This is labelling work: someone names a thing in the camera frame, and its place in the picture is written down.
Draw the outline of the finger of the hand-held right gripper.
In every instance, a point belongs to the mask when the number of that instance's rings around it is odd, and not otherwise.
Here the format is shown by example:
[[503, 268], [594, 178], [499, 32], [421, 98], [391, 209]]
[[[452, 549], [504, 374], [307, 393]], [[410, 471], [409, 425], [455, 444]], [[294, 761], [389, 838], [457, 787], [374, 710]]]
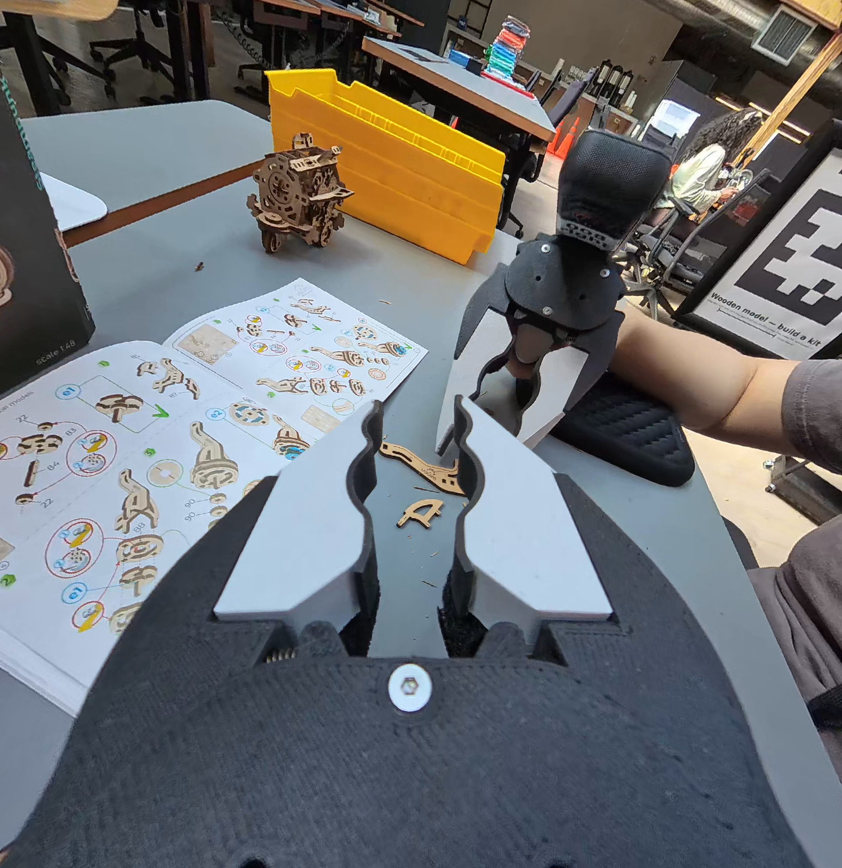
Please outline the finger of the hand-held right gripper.
[[536, 447], [562, 421], [588, 358], [584, 350], [566, 346], [538, 361], [516, 424], [515, 436], [524, 446]]
[[504, 315], [483, 315], [468, 336], [460, 338], [449, 376], [437, 426], [436, 453], [443, 456], [454, 434], [455, 400], [476, 400], [488, 374], [509, 364], [520, 373], [524, 366], [514, 352], [515, 334]]

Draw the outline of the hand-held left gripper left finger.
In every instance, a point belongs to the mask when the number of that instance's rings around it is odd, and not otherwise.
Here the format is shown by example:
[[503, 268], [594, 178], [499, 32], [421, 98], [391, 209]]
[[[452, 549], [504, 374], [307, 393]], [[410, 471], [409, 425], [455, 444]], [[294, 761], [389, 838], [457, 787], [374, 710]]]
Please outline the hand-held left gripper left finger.
[[363, 404], [279, 472], [214, 613], [289, 628], [374, 620], [380, 596], [372, 516], [383, 405]]

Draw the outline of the long curved wooden part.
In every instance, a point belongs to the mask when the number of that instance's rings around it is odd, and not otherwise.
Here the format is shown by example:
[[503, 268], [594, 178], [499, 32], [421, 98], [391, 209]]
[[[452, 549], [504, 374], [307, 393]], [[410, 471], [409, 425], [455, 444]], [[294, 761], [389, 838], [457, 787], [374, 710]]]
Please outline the long curved wooden part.
[[405, 446], [387, 441], [382, 442], [379, 452], [384, 458], [404, 463], [435, 489], [448, 494], [464, 495], [464, 491], [459, 485], [459, 461], [455, 460], [451, 466], [430, 463], [424, 461]]

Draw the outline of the small arched wooden part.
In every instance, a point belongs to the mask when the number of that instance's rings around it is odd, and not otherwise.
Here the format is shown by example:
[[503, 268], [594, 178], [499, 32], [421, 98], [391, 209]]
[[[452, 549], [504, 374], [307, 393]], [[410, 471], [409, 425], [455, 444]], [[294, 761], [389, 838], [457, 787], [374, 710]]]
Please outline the small arched wooden part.
[[438, 498], [427, 498], [415, 501], [403, 510], [396, 526], [403, 528], [409, 522], [420, 524], [425, 529], [430, 529], [435, 519], [442, 515], [444, 501]]

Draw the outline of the assembled wooden model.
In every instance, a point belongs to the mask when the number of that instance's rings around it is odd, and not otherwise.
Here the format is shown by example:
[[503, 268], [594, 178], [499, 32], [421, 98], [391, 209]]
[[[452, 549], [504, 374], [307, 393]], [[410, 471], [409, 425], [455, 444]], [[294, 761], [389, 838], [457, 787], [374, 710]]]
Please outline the assembled wooden model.
[[341, 207], [354, 192], [340, 179], [341, 152], [339, 145], [315, 146], [311, 134], [299, 133], [290, 149], [266, 155], [253, 173], [258, 192], [248, 196], [246, 206], [269, 255], [290, 236], [325, 247], [344, 225]]

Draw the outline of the black model kit box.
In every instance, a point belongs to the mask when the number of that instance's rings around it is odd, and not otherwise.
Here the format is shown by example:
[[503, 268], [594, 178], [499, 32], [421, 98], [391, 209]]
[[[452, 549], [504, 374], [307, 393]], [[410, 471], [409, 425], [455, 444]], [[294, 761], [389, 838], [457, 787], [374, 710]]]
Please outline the black model kit box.
[[0, 62], [0, 396], [95, 332], [62, 236]]

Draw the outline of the black textured pad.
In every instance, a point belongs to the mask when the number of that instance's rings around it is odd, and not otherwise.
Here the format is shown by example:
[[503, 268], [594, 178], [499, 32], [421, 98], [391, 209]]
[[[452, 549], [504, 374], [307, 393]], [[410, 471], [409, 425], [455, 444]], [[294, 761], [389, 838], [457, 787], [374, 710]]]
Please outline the black textured pad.
[[635, 476], [681, 487], [695, 459], [675, 413], [612, 373], [566, 411], [550, 435]]

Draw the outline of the black office chair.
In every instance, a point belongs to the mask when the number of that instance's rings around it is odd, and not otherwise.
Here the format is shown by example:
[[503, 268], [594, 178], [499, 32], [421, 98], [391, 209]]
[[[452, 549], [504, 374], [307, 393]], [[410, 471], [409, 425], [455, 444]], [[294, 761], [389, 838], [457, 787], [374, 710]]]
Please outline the black office chair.
[[106, 81], [105, 93], [110, 97], [115, 96], [114, 66], [130, 59], [136, 59], [145, 71], [155, 72], [174, 84], [172, 58], [147, 41], [143, 27], [143, 17], [148, 16], [155, 28], [166, 28], [166, 2], [130, 1], [126, 5], [133, 13], [133, 37], [90, 42], [90, 57], [101, 65]]
[[661, 312], [669, 319], [675, 316], [666, 289], [687, 297], [724, 255], [728, 248], [724, 221], [735, 202], [732, 199], [700, 218], [687, 202], [674, 198], [663, 222], [642, 225], [631, 237], [626, 249], [626, 295], [637, 298], [652, 320], [659, 320]]

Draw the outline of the printed instruction booklet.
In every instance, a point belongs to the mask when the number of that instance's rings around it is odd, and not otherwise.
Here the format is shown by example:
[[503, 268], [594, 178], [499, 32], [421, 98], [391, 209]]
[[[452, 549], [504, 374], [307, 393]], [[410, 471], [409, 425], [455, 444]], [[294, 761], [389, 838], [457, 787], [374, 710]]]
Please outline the printed instruction booklet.
[[76, 716], [177, 559], [426, 355], [297, 278], [0, 401], [0, 667]]

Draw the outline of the yellow plastic bin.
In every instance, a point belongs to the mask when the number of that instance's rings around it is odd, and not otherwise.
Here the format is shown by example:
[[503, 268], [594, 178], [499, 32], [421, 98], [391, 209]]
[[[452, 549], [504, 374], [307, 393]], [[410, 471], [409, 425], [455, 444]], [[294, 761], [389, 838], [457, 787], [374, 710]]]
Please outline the yellow plastic bin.
[[274, 150], [299, 133], [341, 146], [352, 217], [466, 265], [486, 253], [502, 203], [504, 154], [335, 70], [266, 71]]

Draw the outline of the black-framed tag sign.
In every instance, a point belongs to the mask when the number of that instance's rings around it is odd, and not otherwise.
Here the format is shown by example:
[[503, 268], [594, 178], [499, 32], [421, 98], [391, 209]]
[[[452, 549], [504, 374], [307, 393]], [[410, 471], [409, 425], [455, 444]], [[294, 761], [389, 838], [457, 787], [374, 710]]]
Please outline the black-framed tag sign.
[[755, 357], [842, 357], [842, 121], [811, 137], [673, 320]]

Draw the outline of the person's grey shirt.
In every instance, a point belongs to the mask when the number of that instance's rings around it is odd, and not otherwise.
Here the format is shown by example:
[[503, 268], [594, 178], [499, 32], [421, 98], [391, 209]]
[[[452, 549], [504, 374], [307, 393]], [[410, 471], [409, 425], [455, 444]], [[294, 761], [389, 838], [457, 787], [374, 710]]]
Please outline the person's grey shirt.
[[[842, 476], [842, 360], [797, 365], [782, 422], [798, 456]], [[842, 514], [802, 537], [781, 566], [748, 574], [842, 785], [842, 719], [824, 726], [825, 694], [842, 689]]]

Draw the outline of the wooden ceiling beam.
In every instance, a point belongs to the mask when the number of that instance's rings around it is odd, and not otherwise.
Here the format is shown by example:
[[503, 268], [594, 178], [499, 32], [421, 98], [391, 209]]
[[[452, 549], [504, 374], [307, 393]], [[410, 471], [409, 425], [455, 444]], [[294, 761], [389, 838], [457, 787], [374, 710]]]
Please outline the wooden ceiling beam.
[[774, 111], [763, 121], [763, 125], [752, 136], [741, 152], [741, 167], [745, 168], [774, 137], [779, 127], [787, 120], [793, 109], [806, 96], [813, 85], [842, 54], [842, 30], [819, 51], [817, 57], [807, 66], [795, 84], [777, 104]]

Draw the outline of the metal air vent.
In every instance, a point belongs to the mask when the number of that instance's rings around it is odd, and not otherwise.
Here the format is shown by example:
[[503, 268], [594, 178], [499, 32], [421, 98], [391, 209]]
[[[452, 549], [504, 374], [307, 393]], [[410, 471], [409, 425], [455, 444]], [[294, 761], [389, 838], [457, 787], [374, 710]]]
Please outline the metal air vent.
[[753, 51], [787, 67], [817, 28], [816, 22], [785, 5], [777, 5], [772, 15], [752, 38]]

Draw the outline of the white rounded board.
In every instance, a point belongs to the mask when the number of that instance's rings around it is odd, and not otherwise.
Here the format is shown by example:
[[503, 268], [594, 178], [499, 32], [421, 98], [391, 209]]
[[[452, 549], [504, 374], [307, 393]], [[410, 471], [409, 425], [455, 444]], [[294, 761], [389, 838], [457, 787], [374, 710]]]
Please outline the white rounded board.
[[44, 172], [40, 178], [60, 233], [100, 221], [109, 213], [107, 205], [91, 193]]

